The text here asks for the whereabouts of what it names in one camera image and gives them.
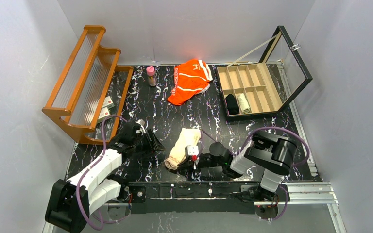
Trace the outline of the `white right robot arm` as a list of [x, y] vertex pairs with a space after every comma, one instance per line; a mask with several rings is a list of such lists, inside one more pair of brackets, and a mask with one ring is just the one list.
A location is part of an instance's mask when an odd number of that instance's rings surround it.
[[238, 155], [233, 155], [221, 142], [214, 142], [208, 153], [188, 155], [177, 170], [220, 166], [229, 178], [239, 178], [249, 168], [259, 165], [264, 173], [257, 191], [272, 195], [290, 174], [297, 151], [294, 140], [260, 131], [247, 138]]

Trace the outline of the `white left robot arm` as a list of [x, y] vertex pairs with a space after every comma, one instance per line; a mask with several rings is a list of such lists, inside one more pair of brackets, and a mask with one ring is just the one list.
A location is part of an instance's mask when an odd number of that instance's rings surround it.
[[45, 221], [69, 233], [80, 233], [86, 225], [102, 230], [104, 221], [94, 225], [90, 216], [108, 201], [118, 198], [128, 182], [113, 171], [133, 155], [164, 151], [154, 132], [144, 120], [124, 121], [121, 130], [106, 140], [101, 125], [103, 149], [81, 172], [68, 180], [59, 179], [52, 187]]

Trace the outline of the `beige boxer underwear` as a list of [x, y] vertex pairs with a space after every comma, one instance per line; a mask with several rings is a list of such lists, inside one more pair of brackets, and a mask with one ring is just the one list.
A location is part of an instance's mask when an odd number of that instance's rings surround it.
[[178, 140], [170, 151], [168, 158], [164, 161], [169, 170], [176, 170], [178, 166], [187, 158], [186, 147], [196, 146], [201, 139], [199, 129], [182, 128]]

